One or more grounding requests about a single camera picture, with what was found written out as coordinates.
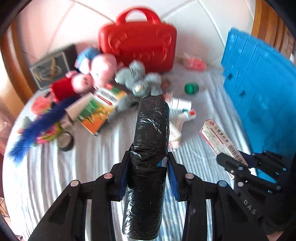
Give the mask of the white pink ointment box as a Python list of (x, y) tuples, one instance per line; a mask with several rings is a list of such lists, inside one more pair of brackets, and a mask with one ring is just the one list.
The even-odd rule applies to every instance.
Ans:
[(200, 130), (200, 134), (216, 156), (223, 153), (248, 167), (248, 163), (243, 155), (215, 121), (212, 119), (206, 120)]

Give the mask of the black garbage bag roll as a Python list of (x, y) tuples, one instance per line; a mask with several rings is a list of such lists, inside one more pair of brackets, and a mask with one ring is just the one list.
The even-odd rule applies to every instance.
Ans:
[(158, 237), (166, 187), (169, 107), (162, 95), (143, 98), (127, 172), (122, 233), (133, 240)]

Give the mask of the green orange medicine box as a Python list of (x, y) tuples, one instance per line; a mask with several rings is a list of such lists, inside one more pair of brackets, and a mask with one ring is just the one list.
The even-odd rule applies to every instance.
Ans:
[(95, 90), (76, 120), (96, 136), (111, 119), (119, 101), (125, 96), (127, 96), (127, 89), (124, 86), (109, 82)]

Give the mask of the white nasal spray bottle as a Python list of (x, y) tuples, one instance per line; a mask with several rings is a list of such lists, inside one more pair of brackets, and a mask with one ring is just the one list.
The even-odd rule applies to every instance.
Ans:
[(196, 112), (194, 109), (183, 111), (181, 114), (178, 115), (178, 119), (182, 120), (183, 122), (192, 121), (196, 118)]

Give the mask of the blue plastic folding crate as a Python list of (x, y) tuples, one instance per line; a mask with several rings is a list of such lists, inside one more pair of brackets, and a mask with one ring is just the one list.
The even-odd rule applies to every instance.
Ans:
[(221, 65), (224, 88), (252, 152), (295, 154), (295, 66), (279, 51), (232, 28)]

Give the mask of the black tape roll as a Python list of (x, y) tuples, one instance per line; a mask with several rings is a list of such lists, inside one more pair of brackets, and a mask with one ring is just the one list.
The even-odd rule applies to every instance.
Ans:
[(57, 144), (61, 151), (67, 152), (74, 146), (74, 137), (69, 132), (63, 132), (58, 137)]

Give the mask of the blue fuzzy feather stick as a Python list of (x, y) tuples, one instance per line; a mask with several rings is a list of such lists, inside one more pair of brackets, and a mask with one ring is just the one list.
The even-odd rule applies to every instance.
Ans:
[(80, 96), (66, 98), (54, 104), (48, 111), (41, 114), (22, 131), (19, 139), (14, 143), (8, 157), (18, 165), (24, 158), (28, 149), (36, 142), (43, 132), (58, 123), (66, 114), (66, 108), (77, 101)]

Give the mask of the green bottle cap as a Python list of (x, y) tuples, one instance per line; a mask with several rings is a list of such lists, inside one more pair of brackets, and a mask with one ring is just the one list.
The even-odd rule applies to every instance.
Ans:
[(187, 95), (194, 95), (199, 92), (199, 85), (198, 83), (186, 83), (184, 86), (184, 91)]

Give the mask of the white lint roller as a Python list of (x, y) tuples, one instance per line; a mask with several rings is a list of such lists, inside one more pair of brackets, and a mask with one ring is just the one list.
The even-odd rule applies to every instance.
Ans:
[(70, 120), (74, 121), (79, 116), (81, 111), (85, 108), (89, 101), (91, 101), (93, 96), (93, 93), (89, 92), (65, 109)]

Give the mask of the pink tissue pack far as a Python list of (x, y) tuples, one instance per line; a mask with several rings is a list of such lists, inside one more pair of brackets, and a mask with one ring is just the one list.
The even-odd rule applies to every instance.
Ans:
[(199, 57), (184, 55), (182, 63), (187, 70), (205, 71), (206, 63)]

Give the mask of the pink pig plush red dress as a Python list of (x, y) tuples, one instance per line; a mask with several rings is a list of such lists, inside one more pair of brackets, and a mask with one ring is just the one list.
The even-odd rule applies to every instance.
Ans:
[(51, 84), (50, 92), (55, 101), (87, 93), (93, 88), (93, 77), (90, 74), (69, 71), (66, 75)]

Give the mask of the grey mouse plush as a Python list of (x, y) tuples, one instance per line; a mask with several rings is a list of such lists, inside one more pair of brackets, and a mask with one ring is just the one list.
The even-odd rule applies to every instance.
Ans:
[(114, 80), (124, 85), (130, 93), (122, 97), (116, 107), (117, 112), (126, 111), (135, 106), (144, 97), (163, 94), (162, 77), (158, 73), (145, 73), (142, 62), (133, 60), (128, 67), (123, 67), (116, 73)]

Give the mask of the black gift box gold ribbon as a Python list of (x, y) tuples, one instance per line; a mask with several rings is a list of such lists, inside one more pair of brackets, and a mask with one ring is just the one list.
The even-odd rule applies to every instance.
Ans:
[(49, 88), (74, 67), (77, 51), (74, 44), (60, 48), (38, 60), (30, 67), (30, 72), (39, 90)]

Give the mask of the red plastic carry case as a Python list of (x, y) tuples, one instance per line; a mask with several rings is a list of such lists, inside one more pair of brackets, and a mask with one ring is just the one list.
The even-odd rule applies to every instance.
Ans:
[(135, 7), (121, 13), (115, 23), (103, 26), (98, 42), (102, 53), (114, 55), (126, 67), (138, 60), (146, 72), (163, 73), (173, 68), (177, 30), (163, 23), (153, 10)]

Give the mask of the pink pig plush blue shirt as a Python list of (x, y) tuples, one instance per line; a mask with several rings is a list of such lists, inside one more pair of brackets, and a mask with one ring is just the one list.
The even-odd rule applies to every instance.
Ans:
[(96, 46), (89, 46), (79, 53), (74, 66), (81, 73), (92, 76), (96, 89), (112, 80), (120, 68), (112, 54), (103, 54)]

